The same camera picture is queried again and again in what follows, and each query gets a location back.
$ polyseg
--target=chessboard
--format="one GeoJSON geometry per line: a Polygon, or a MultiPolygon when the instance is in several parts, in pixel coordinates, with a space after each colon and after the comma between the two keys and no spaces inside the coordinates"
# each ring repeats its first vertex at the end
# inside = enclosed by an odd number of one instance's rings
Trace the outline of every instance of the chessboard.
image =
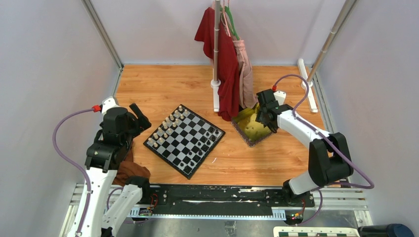
{"type": "Polygon", "coordinates": [[[274,237],[291,236],[325,236],[325,237],[359,237],[358,231],[353,228],[327,228],[327,227],[274,227],[274,237]]]}
{"type": "Polygon", "coordinates": [[[225,132],[184,105],[173,111],[144,145],[191,179],[225,132]]]}

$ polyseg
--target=black cylinder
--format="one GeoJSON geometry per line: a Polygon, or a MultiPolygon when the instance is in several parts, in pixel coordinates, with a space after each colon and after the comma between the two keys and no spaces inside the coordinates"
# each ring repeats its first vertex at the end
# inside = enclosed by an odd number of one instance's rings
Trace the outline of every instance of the black cylinder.
{"type": "Polygon", "coordinates": [[[362,226],[358,228],[361,237],[415,237],[412,231],[402,224],[382,226],[362,226]]]}

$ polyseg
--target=pink cloth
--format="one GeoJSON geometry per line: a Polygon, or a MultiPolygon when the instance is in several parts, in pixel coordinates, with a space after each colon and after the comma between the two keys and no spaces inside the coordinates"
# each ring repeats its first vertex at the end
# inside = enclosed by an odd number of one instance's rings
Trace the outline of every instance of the pink cloth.
{"type": "Polygon", "coordinates": [[[242,108],[253,108],[256,98],[253,94],[253,71],[245,48],[244,40],[233,40],[239,62],[239,96],[242,108]]]}

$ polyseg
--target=cable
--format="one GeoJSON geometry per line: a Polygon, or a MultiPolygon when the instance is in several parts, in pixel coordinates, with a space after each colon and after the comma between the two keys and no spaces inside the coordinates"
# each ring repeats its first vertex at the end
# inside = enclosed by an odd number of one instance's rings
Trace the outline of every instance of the cable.
{"type": "MultiPolygon", "coordinates": [[[[305,84],[305,94],[303,96],[303,98],[295,105],[294,109],[293,109],[293,116],[294,118],[296,118],[298,121],[300,121],[301,123],[303,123],[304,125],[306,125],[307,127],[309,127],[311,130],[313,130],[316,134],[318,134],[319,136],[321,136],[327,144],[330,145],[330,147],[333,149],[334,152],[336,152],[346,163],[348,163],[354,170],[356,170],[368,183],[369,186],[365,186],[365,185],[360,185],[360,184],[353,184],[353,183],[347,183],[347,182],[333,182],[329,185],[333,185],[333,184],[340,184],[340,185],[347,185],[347,186],[352,186],[352,187],[356,187],[356,188],[363,188],[363,189],[373,189],[375,187],[374,182],[359,168],[357,167],[353,162],[351,162],[323,133],[321,133],[320,131],[317,130],[317,128],[315,128],[314,126],[312,126],[310,123],[306,122],[305,120],[303,120],[302,118],[300,118],[299,116],[297,116],[297,108],[301,105],[301,103],[307,98],[308,96],[308,91],[309,91],[309,86],[308,86],[308,82],[306,79],[304,79],[302,76],[298,75],[298,74],[288,74],[285,76],[280,77],[274,84],[274,86],[272,87],[272,90],[276,90],[277,84],[284,78],[287,77],[297,77],[300,78],[304,84],[305,84]]],[[[320,194],[320,204],[319,204],[319,208],[317,209],[316,213],[314,213],[314,215],[312,217],[310,217],[308,220],[303,221],[300,223],[301,224],[305,224],[309,221],[311,221],[314,217],[316,217],[319,212],[320,209],[322,208],[323,205],[323,195],[322,192],[320,191],[322,187],[317,187],[313,190],[313,191],[318,191],[320,194]]]]}
{"type": "Polygon", "coordinates": [[[308,220],[305,220],[305,221],[301,222],[301,223],[300,223],[300,224],[298,224],[298,225],[306,224],[307,222],[309,222],[309,221],[313,220],[313,219],[314,219],[314,217],[316,217],[316,216],[320,213],[320,209],[322,209],[322,206],[323,206],[323,195],[322,195],[322,191],[320,191],[320,190],[317,190],[317,191],[318,191],[318,192],[319,192],[319,194],[320,194],[320,203],[319,203],[319,208],[317,209],[316,213],[314,213],[314,215],[313,215],[312,217],[308,218],[308,220]]]}
{"type": "Polygon", "coordinates": [[[301,201],[302,201],[302,204],[303,204],[302,205],[302,210],[299,211],[299,212],[297,212],[297,214],[300,214],[300,215],[303,214],[304,213],[304,210],[305,210],[305,201],[304,201],[304,199],[302,199],[301,201]]]}
{"type": "Polygon", "coordinates": [[[86,214],[87,214],[87,209],[89,207],[89,203],[90,203],[90,192],[91,192],[91,183],[90,183],[90,178],[87,174],[87,172],[83,169],[83,167],[81,167],[79,164],[77,164],[76,162],[74,162],[73,160],[71,160],[70,158],[66,157],[66,155],[64,155],[64,153],[62,153],[62,151],[58,148],[57,145],[57,132],[58,129],[60,128],[60,126],[69,118],[82,114],[82,113],[86,113],[86,112],[91,112],[94,111],[94,108],[91,109],[87,109],[87,110],[81,110],[75,113],[72,113],[68,116],[66,116],[65,118],[63,118],[55,127],[54,132],[52,133],[52,144],[54,145],[54,149],[57,151],[57,153],[68,163],[72,164],[73,166],[75,166],[77,169],[80,170],[80,172],[83,174],[84,179],[86,179],[86,185],[87,185],[87,195],[86,195],[86,203],[84,205],[84,209],[83,209],[83,213],[82,213],[82,217],[80,219],[79,222],[79,226],[77,227],[77,232],[76,232],[76,236],[78,233],[80,233],[82,231],[82,226],[84,223],[84,220],[86,218],[86,214]]]}
{"type": "Polygon", "coordinates": [[[108,200],[106,200],[106,208],[109,210],[109,201],[111,200],[111,195],[115,192],[115,191],[117,191],[117,190],[122,190],[123,188],[122,187],[119,187],[119,188],[116,188],[116,189],[114,189],[114,190],[112,190],[111,191],[111,193],[109,194],[109,196],[108,196],[108,200]]]}

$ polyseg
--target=red connector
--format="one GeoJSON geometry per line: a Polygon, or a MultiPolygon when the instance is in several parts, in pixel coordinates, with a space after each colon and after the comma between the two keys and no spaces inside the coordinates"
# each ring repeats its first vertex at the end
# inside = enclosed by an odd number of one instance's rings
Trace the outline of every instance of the red connector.
{"type": "Polygon", "coordinates": [[[102,111],[102,108],[100,107],[100,105],[95,105],[95,106],[93,106],[92,107],[92,109],[93,109],[93,112],[99,112],[99,111],[102,111]]]}

